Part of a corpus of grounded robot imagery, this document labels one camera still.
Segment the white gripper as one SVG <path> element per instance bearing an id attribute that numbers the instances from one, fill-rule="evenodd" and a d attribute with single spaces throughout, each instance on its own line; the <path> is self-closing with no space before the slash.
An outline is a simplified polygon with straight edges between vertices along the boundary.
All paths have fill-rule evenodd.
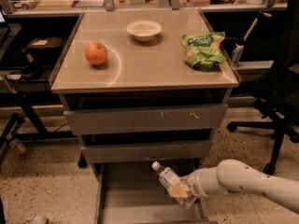
<path id="1" fill-rule="evenodd" d="M 185 177 L 186 184 L 181 182 L 167 189 L 169 195 L 174 198 L 185 199 L 190 192 L 195 198 L 206 198 L 207 193 L 204 191 L 201 183 L 202 170 L 196 170 Z"/>

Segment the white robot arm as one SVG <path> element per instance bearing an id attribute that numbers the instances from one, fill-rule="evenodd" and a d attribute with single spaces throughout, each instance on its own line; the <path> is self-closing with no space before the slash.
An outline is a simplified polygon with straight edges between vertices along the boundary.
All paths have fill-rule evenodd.
<path id="1" fill-rule="evenodd" d="M 171 197 L 199 199 L 212 195 L 255 194 L 299 214 L 299 182 L 267 175 L 244 162 L 223 160 L 216 167 L 183 176 L 171 188 Z"/>

